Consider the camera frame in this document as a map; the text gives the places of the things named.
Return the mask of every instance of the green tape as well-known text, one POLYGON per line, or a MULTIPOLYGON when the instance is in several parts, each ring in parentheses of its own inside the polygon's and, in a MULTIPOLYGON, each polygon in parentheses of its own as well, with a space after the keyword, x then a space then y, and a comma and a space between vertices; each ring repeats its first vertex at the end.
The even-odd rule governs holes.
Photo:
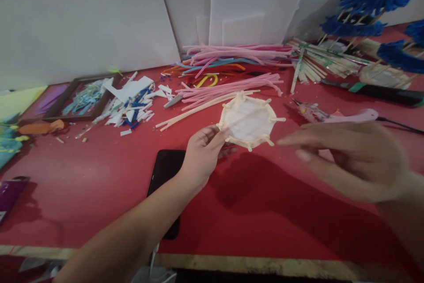
POLYGON ((349 92, 356 93, 366 85, 366 83, 357 82, 349 89, 349 92))
POLYGON ((421 102, 414 105, 414 107, 420 107, 420 106, 424 106, 424 99, 421 102))

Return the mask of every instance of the orange object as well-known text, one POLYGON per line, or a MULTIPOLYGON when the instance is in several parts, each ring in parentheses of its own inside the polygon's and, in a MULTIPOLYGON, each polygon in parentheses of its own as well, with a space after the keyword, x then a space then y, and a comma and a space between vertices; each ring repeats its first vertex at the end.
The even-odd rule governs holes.
POLYGON ((64 123, 62 120, 56 120, 52 123, 38 123, 38 124, 28 124, 19 128, 19 133, 21 134, 47 134, 50 132, 55 132, 62 130, 68 126, 67 123, 64 123))

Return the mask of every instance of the black handle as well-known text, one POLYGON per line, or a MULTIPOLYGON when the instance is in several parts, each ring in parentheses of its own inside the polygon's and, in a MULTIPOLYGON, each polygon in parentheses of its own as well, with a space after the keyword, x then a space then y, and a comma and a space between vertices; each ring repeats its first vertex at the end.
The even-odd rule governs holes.
POLYGON ((406 106, 420 107, 424 105, 424 92, 421 91, 379 87, 364 83, 355 83, 349 91, 406 106))

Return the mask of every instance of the craft knife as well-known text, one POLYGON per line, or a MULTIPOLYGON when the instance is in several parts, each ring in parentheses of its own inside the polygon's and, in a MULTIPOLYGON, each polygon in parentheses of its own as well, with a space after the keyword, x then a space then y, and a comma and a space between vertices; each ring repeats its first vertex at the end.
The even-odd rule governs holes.
POLYGON ((343 83, 321 79, 321 82, 334 87, 347 89, 349 92, 366 95, 372 98, 403 104, 406 106, 420 107, 424 105, 424 92, 402 90, 389 87, 380 87, 366 83, 343 83))

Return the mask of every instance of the black smartphone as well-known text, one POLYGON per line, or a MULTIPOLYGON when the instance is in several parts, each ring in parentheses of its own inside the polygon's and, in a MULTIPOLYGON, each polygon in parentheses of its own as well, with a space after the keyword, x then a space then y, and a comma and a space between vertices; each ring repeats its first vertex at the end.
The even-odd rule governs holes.
MULTIPOLYGON (((160 150, 156 156, 155 167, 150 180, 147 197, 156 189, 174 177, 181 169, 186 151, 181 150, 160 150)), ((174 240, 180 230, 180 217, 172 224, 171 228, 163 236, 166 240, 174 240)))

